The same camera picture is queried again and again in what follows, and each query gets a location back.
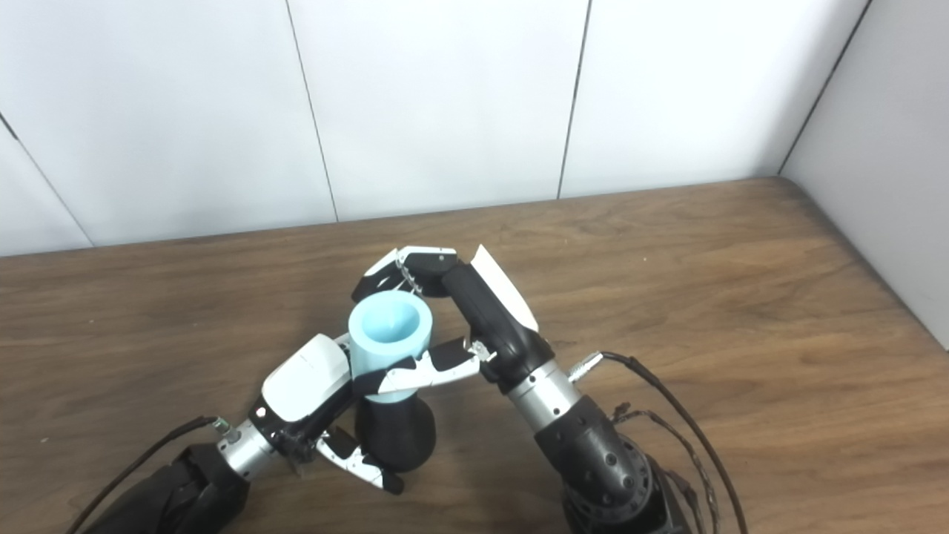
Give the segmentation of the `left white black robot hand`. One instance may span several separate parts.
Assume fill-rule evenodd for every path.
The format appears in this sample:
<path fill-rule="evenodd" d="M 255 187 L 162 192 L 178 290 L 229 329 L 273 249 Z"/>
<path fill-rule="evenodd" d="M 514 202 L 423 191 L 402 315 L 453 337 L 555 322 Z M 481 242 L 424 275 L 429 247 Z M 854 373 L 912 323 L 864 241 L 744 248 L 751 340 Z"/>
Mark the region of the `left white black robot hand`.
<path fill-rule="evenodd" d="M 264 380 L 248 410 L 248 422 L 268 454 L 278 454 L 295 469 L 323 457 L 399 495 L 406 486 L 403 480 L 336 424 L 356 401 L 347 343 L 347 335 L 333 339 L 316 334 Z"/>

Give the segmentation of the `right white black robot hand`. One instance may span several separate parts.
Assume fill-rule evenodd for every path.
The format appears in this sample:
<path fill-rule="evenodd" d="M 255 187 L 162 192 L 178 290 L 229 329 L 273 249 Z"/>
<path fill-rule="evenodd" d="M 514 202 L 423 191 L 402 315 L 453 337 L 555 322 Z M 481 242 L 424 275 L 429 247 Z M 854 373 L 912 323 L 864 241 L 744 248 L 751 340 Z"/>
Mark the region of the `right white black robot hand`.
<path fill-rule="evenodd" d="M 359 395 L 417 391 L 478 372 L 508 392 L 555 356 L 524 297 L 484 246 L 467 263 L 454 248 L 394 248 L 367 269 L 351 297 L 360 303 L 386 291 L 451 298 L 470 334 L 363 373 L 354 378 Z"/>

